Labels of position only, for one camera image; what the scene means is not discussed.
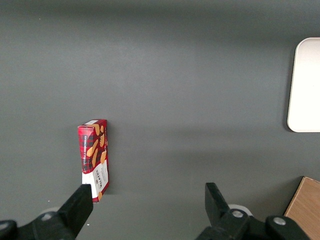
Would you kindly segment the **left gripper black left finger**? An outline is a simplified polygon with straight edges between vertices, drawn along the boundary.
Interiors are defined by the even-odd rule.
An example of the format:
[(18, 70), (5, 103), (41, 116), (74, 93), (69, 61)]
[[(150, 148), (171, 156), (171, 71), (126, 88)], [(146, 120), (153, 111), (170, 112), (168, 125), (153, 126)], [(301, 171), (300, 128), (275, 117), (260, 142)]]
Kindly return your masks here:
[(0, 222), (2, 240), (75, 240), (93, 211), (92, 188), (82, 184), (56, 211), (40, 214), (18, 227), (12, 219)]

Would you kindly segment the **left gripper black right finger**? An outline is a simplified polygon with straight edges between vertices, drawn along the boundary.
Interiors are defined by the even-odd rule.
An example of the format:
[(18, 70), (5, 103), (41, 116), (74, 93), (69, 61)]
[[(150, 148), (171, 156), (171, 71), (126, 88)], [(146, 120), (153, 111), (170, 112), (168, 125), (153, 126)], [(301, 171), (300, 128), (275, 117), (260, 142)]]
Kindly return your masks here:
[(205, 184), (205, 210), (210, 221), (198, 240), (308, 240), (291, 218), (271, 215), (264, 222), (228, 206), (215, 183)]

